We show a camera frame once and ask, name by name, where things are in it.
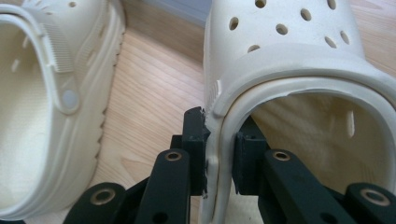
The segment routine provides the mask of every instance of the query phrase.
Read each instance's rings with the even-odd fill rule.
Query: wood grain
[[[396,2],[351,4],[368,61],[396,76]],[[172,134],[181,133],[184,111],[204,105],[204,29],[137,0],[124,5],[127,29],[92,185],[106,181],[129,188],[150,174]],[[198,200],[192,200],[191,223],[197,222]],[[62,223],[66,214],[67,209],[26,222]]]

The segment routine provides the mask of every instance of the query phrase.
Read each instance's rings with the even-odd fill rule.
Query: white clog
[[[396,80],[365,61],[348,1],[214,0],[204,67],[201,223],[262,222],[257,197],[231,190],[234,137],[249,115],[324,185],[396,191]]]
[[[89,184],[124,27],[119,0],[0,5],[0,219],[60,210]]]

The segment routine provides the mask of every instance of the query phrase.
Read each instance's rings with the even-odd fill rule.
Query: wooden floor
[[[127,29],[92,185],[106,181],[129,188],[150,174],[172,134],[181,133],[184,111],[204,105],[204,29],[141,1],[124,3]],[[396,1],[351,4],[368,61],[396,76]],[[198,200],[192,200],[191,223],[197,222]],[[26,222],[62,223],[66,214],[67,209]]]

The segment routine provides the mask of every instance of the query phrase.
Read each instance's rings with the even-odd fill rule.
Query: croc shoe
[[[257,197],[232,188],[235,134],[250,115],[327,187],[396,191],[396,80],[365,60],[348,1],[215,0],[204,68],[201,223],[262,223]]]
[[[124,27],[119,0],[0,5],[0,219],[60,210],[89,184]]]

